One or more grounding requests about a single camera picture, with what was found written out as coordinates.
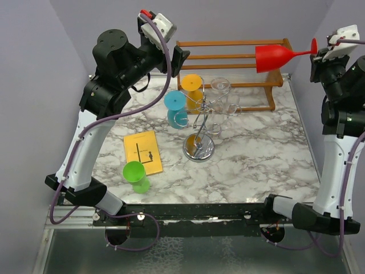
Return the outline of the yellow plastic wine glass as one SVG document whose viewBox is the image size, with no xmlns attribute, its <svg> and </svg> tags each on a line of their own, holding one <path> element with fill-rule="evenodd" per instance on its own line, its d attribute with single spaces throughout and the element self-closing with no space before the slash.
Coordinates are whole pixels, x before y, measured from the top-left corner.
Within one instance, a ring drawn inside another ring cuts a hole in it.
<svg viewBox="0 0 365 274">
<path fill-rule="evenodd" d="M 182 82 L 181 87 L 186 91 L 186 109 L 191 114 L 198 114 L 200 104 L 202 103 L 203 93 L 200 90 L 202 85 L 202 79 L 197 74 L 186 75 Z"/>
</svg>

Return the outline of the blue plastic wine glass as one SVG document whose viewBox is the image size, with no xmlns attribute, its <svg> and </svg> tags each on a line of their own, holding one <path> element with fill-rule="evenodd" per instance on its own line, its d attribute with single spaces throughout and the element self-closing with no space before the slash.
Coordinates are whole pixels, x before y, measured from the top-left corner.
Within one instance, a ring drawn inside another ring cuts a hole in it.
<svg viewBox="0 0 365 274">
<path fill-rule="evenodd" d="M 189 123 L 185 95 L 178 90 L 170 91 L 164 98 L 164 104 L 168 109 L 168 124 L 178 130 L 185 128 Z"/>
</svg>

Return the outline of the red plastic wine glass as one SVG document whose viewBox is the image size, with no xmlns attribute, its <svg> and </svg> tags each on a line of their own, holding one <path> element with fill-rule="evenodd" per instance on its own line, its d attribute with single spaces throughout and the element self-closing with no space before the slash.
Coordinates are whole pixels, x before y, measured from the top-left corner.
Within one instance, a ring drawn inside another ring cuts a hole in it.
<svg viewBox="0 0 365 274">
<path fill-rule="evenodd" d="M 294 52 L 280 45 L 264 45 L 255 47 L 256 72 L 263 73 L 276 69 L 280 69 L 294 57 L 316 54 L 318 51 L 317 39 L 311 41 L 311 49 L 309 51 Z"/>
</svg>

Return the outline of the green plastic wine glass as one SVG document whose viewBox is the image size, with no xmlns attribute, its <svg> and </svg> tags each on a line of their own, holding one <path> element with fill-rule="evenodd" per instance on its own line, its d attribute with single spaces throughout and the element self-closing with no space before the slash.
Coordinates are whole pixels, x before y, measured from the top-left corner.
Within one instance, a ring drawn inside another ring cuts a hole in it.
<svg viewBox="0 0 365 274">
<path fill-rule="evenodd" d="M 150 183 L 142 163 L 138 161 L 127 163 L 123 168 L 122 175 L 136 193 L 144 194 L 149 190 Z"/>
</svg>

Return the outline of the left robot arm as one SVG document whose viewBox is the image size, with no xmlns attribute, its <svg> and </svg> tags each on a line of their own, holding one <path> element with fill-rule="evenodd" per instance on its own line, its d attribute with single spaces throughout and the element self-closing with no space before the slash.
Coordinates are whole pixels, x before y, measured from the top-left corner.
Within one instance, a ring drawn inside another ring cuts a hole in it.
<svg viewBox="0 0 365 274">
<path fill-rule="evenodd" d="M 125 221 L 124 202 L 109 192 L 107 186 L 92 177 L 92 171 L 104 140 L 131 99 L 130 91 L 152 70 L 176 77 L 189 51 L 176 46 L 168 50 L 168 41 L 176 25 L 165 15 L 142 10 L 137 17 L 141 44 L 134 46 L 125 32 L 110 29 L 101 33 L 92 50 L 95 75 L 83 89 L 77 127 L 67 155 L 46 184 L 56 194 L 64 193 L 75 207 L 88 206 L 106 212 L 113 225 Z"/>
</svg>

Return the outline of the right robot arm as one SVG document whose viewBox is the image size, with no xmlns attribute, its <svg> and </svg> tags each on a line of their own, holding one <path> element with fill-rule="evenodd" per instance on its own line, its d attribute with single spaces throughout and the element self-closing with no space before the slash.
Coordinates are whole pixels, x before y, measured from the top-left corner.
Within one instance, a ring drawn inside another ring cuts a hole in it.
<svg viewBox="0 0 365 274">
<path fill-rule="evenodd" d="M 297 229 L 328 235 L 360 231 L 353 219 L 352 192 L 358 157 L 364 149 L 364 57 L 347 68 L 351 49 L 320 49 L 311 55 L 310 81 L 321 83 L 325 158 L 320 187 L 312 205 L 269 195 L 262 217 L 275 223 L 282 216 Z"/>
</svg>

